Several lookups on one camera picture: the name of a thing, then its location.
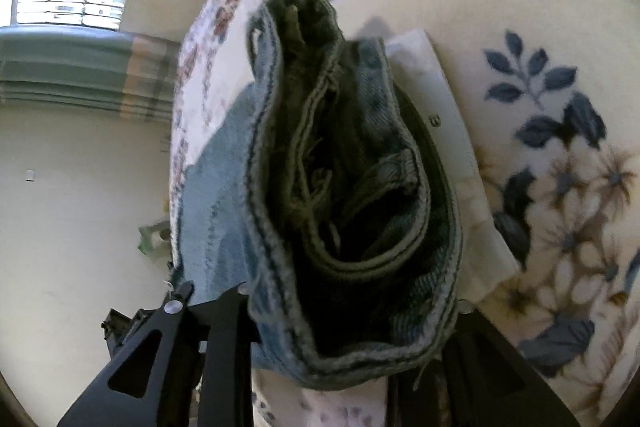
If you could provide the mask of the floral bed blanket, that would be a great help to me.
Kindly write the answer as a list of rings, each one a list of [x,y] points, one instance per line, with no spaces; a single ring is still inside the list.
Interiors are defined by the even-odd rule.
[[[583,426],[639,421],[639,0],[329,0],[349,37],[416,30],[518,262],[480,305]],[[205,0],[179,55],[171,194],[250,82],[262,0]]]

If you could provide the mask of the green striped curtain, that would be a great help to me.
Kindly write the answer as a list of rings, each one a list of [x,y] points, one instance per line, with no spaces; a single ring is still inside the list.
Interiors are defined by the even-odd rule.
[[[1,29],[1,101],[105,110],[170,121],[179,45],[75,26]]]

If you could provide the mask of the green white floor clutter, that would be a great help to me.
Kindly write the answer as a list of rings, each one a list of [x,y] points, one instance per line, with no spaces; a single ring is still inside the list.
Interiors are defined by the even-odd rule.
[[[138,251],[145,256],[171,255],[171,228],[167,217],[138,228]]]

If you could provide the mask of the blue denim jeans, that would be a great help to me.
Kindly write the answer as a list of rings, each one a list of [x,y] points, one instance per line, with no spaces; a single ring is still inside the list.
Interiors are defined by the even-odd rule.
[[[338,390],[424,365],[456,321],[462,228],[427,127],[381,40],[346,40],[324,0],[267,0],[252,82],[177,213],[196,303],[240,284],[253,364]]]

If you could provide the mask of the white folded garment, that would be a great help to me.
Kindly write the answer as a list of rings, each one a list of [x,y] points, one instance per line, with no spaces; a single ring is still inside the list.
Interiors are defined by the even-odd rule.
[[[426,124],[456,194],[463,229],[458,301],[466,313],[514,277],[518,262],[495,226],[468,130],[427,33],[415,29],[384,46],[394,79]]]

